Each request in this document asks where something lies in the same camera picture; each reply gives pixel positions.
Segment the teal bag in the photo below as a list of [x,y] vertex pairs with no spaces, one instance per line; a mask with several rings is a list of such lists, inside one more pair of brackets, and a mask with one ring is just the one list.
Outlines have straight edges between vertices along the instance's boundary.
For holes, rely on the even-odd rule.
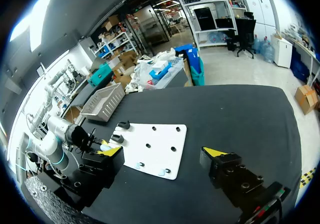
[[205,84],[205,71],[204,71],[204,64],[201,60],[201,58],[199,58],[199,63],[200,63],[200,73],[198,73],[195,68],[193,68],[192,66],[190,67],[191,70],[191,77],[192,80],[194,81],[194,84],[196,86],[204,86]]

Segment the screw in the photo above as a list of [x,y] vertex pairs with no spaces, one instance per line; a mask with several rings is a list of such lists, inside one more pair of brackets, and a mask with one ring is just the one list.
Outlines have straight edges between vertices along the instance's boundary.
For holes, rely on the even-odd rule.
[[247,188],[250,187],[250,185],[249,185],[249,183],[242,183],[242,184],[241,184],[241,187],[242,187],[243,189],[247,189]]
[[45,192],[47,190],[47,187],[45,185],[43,185],[41,188],[40,188],[41,191]]
[[74,183],[74,186],[75,186],[76,188],[78,188],[78,187],[81,186],[81,183],[80,183],[80,182],[75,182],[75,183]]
[[38,193],[37,193],[36,191],[33,191],[33,192],[32,192],[32,196],[33,196],[34,198],[36,198],[36,197],[38,196]]

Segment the white mounting plate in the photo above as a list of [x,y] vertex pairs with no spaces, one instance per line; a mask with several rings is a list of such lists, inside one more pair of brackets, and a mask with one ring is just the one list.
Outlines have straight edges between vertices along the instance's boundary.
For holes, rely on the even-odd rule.
[[187,127],[183,124],[130,123],[128,130],[116,127],[113,132],[122,135],[124,142],[119,144],[110,139],[109,146],[123,146],[124,165],[127,167],[174,180],[178,175],[186,133]]

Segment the warning tape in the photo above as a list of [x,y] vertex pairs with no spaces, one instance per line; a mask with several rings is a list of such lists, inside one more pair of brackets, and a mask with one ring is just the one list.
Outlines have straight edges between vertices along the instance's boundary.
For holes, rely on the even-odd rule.
[[315,172],[316,168],[313,168],[311,171],[303,174],[301,176],[301,181],[300,181],[300,188],[303,188],[305,185],[307,185],[311,179],[314,177],[314,172]]

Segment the black table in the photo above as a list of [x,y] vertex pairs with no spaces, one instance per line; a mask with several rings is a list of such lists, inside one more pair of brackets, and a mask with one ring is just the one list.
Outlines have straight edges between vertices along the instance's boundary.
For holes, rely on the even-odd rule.
[[126,95],[107,123],[85,120],[98,138],[109,140],[117,122],[185,124],[187,134],[177,179],[166,180],[123,166],[83,213],[108,224],[235,223],[234,208],[214,189],[199,165],[200,148],[235,152],[267,187],[278,181],[292,191],[283,206],[293,208],[301,178],[301,145],[293,109],[279,88],[216,85]]

